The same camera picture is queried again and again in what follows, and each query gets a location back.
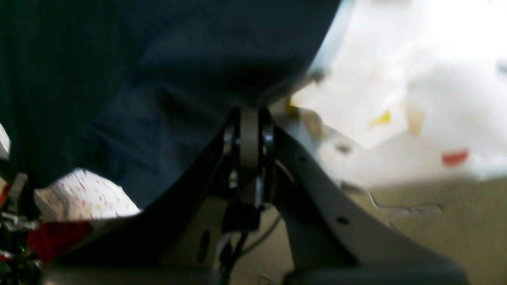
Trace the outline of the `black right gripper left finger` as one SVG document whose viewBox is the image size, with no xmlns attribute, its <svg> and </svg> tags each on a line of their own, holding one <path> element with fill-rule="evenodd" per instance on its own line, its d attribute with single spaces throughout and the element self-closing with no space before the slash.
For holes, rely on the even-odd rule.
<svg viewBox="0 0 507 285">
<path fill-rule="evenodd" d="M 182 177 L 147 209 L 109 220 L 90 239 L 56 258 L 44 285 L 226 285 L 214 269 L 229 204 L 231 171 L 248 139 L 251 110 L 234 110 Z"/>
</svg>

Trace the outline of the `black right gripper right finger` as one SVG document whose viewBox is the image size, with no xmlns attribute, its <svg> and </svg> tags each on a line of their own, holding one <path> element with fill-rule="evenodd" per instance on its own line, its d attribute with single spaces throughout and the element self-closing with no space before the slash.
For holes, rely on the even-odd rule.
<svg viewBox="0 0 507 285">
<path fill-rule="evenodd" d="M 272 203 L 285 220 L 294 271 L 285 285 L 467 285 L 455 262 L 373 218 L 277 128 L 250 110 L 250 202 Z"/>
</svg>

